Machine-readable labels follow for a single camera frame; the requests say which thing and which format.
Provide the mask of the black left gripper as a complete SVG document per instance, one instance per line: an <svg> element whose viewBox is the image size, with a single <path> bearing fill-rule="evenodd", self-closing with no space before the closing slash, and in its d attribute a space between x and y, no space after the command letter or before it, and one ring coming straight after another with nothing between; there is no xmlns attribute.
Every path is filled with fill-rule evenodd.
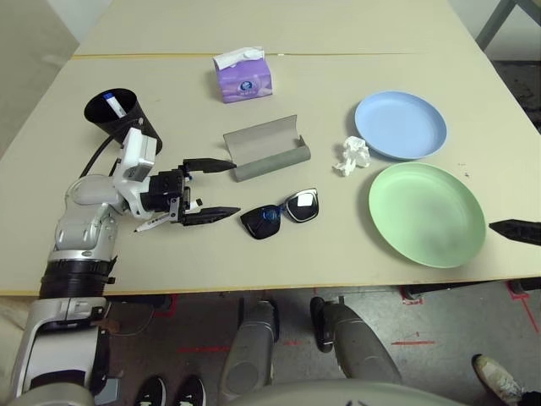
<svg viewBox="0 0 541 406"><path fill-rule="evenodd" d="M240 211L239 207L210 207L184 214L190 206L190 188L186 185L186 178L190 172L220 173L235 167L233 162L215 158L185 159L183 167L150 176L148 190L140 194L143 208L169 214L172 222L182 223L185 227L218 222L232 216Z"/></svg>

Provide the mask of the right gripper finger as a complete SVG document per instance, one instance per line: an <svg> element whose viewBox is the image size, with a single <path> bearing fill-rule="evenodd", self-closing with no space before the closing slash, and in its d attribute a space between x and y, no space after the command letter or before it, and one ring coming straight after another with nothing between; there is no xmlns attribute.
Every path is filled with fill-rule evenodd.
<svg viewBox="0 0 541 406"><path fill-rule="evenodd" d="M489 228L507 239L526 244L541 244L541 225L539 222L529 222L516 219L492 222Z"/></svg>

